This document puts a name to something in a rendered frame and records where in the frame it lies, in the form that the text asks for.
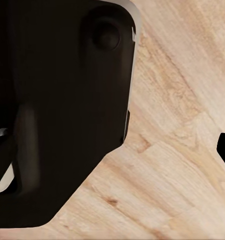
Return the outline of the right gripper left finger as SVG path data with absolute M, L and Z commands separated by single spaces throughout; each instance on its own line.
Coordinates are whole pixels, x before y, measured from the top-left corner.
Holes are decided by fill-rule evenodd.
M 0 136 L 0 181 L 19 151 L 14 133 Z

